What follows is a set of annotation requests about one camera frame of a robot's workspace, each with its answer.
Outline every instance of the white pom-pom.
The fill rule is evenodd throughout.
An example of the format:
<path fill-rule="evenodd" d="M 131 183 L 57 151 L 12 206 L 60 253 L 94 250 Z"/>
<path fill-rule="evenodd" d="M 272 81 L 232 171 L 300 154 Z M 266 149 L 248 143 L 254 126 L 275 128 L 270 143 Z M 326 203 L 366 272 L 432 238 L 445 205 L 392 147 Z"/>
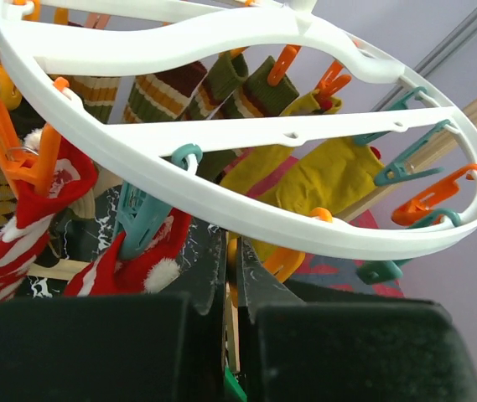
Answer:
<path fill-rule="evenodd" d="M 40 148 L 40 137 L 41 137 L 42 134 L 43 134 L 43 129 L 42 128 L 36 128 L 35 130 L 31 131 L 23 139 L 24 146 L 38 152 L 39 148 Z"/>
<path fill-rule="evenodd" d="M 157 293 L 179 277 L 180 267 L 170 258 L 163 258 L 147 275 L 143 282 L 147 293 Z"/>

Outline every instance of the red sock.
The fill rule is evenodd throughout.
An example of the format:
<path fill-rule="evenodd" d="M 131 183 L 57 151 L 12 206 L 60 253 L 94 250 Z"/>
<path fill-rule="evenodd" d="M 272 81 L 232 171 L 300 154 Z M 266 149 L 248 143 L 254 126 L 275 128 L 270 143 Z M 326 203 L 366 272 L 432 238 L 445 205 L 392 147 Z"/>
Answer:
<path fill-rule="evenodd" d="M 81 198 L 96 182 L 93 162 L 64 138 L 55 171 L 48 198 L 36 195 L 32 185 L 18 181 L 15 215 L 0 232 L 0 302 L 13 297 L 29 266 L 46 246 L 54 215 Z"/>
<path fill-rule="evenodd" d="M 72 278 L 63 294 L 118 295 L 163 289 L 179 275 L 174 259 L 184 245 L 190 221 L 190 215 L 172 209 L 145 252 L 129 261 L 118 257 L 126 236 L 120 233 L 102 255 Z"/>

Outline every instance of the white plastic hanger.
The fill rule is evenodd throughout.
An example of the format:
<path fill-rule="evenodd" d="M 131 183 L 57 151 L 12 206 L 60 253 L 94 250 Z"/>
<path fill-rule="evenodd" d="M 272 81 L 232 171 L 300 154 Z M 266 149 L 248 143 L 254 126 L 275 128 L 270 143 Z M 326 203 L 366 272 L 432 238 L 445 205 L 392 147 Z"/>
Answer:
<path fill-rule="evenodd" d="M 477 129 L 446 96 L 388 54 L 310 13 L 314 0 L 275 7 L 213 8 L 179 0 L 42 0 L 42 4 L 175 23 L 137 32 L 110 32 L 30 23 L 32 4 L 0 0 L 3 65 L 35 110 L 103 167 L 185 212 L 229 230 L 319 255 L 400 260 L 443 250 L 477 228 L 477 193 L 454 228 L 448 219 L 424 229 L 378 230 L 333 223 L 277 209 L 192 177 L 163 161 L 177 145 L 197 142 L 204 152 L 268 143 L 296 146 L 310 139 L 374 131 L 405 131 L 449 119 L 447 126 L 469 162 L 477 163 Z M 138 51 L 138 44 L 152 46 Z M 138 75 L 169 70 L 254 44 L 298 44 L 331 53 L 355 77 L 371 83 L 423 86 L 430 109 L 359 115 L 184 121 L 106 126 L 76 108 L 52 86 L 49 74 Z"/>

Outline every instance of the drying rack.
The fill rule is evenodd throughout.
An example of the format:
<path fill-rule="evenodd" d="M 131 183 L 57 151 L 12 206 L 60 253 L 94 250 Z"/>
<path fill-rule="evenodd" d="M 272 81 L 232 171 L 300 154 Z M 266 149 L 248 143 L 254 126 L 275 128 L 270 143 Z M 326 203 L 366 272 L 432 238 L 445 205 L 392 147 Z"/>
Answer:
<path fill-rule="evenodd" d="M 462 224 L 457 228 L 443 219 L 423 229 L 361 229 L 340 219 L 324 223 L 259 203 L 191 177 L 160 158 L 186 142 L 196 143 L 203 152 L 273 143 L 296 147 L 313 139 L 404 132 L 449 120 L 446 130 L 469 162 L 477 163 L 477 128 L 452 101 L 388 54 L 315 17 L 311 14 L 315 3 L 294 0 L 282 6 L 262 1 L 255 7 L 226 9 L 179 0 L 41 1 L 50 6 L 175 23 L 148 31 L 111 32 L 24 21 L 23 17 L 33 12 L 31 2 L 16 6 L 0 0 L 0 55 L 13 83 L 34 109 L 80 150 L 137 188 L 220 227 L 295 250 L 362 260 L 413 258 L 456 244 L 477 229 L 477 191 L 470 206 L 460 213 Z M 241 29 L 244 21 L 251 29 Z M 207 29 L 223 34 L 207 35 Z M 140 41 L 158 44 L 158 48 L 149 56 L 134 52 L 128 45 Z M 79 99 L 69 100 L 54 90 L 47 76 L 147 74 L 228 49 L 287 43 L 330 53 L 366 82 L 398 83 L 408 90 L 424 87 L 427 94 L 422 95 L 422 102 L 426 108 L 334 116 L 103 125 L 83 111 Z M 474 178 L 477 188 L 477 174 Z"/>

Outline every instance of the teal clothespin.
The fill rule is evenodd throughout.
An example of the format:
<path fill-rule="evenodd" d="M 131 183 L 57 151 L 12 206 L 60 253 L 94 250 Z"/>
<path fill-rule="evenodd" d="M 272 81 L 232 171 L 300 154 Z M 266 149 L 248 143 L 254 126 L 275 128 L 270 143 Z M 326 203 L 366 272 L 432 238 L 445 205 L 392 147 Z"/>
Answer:
<path fill-rule="evenodd" d="M 186 157 L 191 154 L 195 155 L 197 162 L 200 162 L 203 156 L 199 146 L 188 144 L 173 153 L 171 162 L 187 169 Z M 132 260 L 139 257 L 168 217 L 171 208 L 165 202 L 125 182 L 121 188 L 113 230 L 114 238 L 123 230 L 127 232 L 119 258 Z"/>
<path fill-rule="evenodd" d="M 407 111 L 409 106 L 407 103 L 412 99 L 419 100 L 419 93 L 423 93 L 426 95 L 426 88 L 423 86 L 418 86 L 417 88 L 410 90 L 407 92 L 402 98 L 397 100 L 391 107 L 386 109 L 387 111 Z M 374 140 L 377 140 L 380 137 L 389 134 L 390 131 L 383 131 L 383 132 L 375 132 L 372 134 L 360 134 L 359 136 L 354 136 L 354 144 L 355 145 L 367 145 Z"/>
<path fill-rule="evenodd" d="M 459 215 L 452 209 L 438 208 L 409 226 L 408 229 L 427 228 L 443 215 L 449 218 L 455 227 L 462 224 Z M 394 261 L 367 261 L 357 269 L 357 276 L 367 285 L 394 281 L 395 279 L 402 278 L 400 267 L 411 260 L 411 258 L 408 258 Z"/>
<path fill-rule="evenodd" d="M 432 136 L 443 130 L 443 128 L 450 123 L 449 120 L 443 120 L 436 124 L 432 130 L 427 132 L 424 136 L 415 141 L 412 145 L 406 148 L 400 155 L 395 157 L 391 163 L 385 166 L 374 178 L 374 184 L 376 186 L 386 186 L 388 184 L 406 182 L 407 180 L 413 180 L 414 178 L 425 178 L 431 174 L 440 173 L 443 171 L 442 167 L 436 167 L 433 169 L 423 170 L 417 173 L 408 173 L 406 162 L 407 159 L 423 147 Z"/>

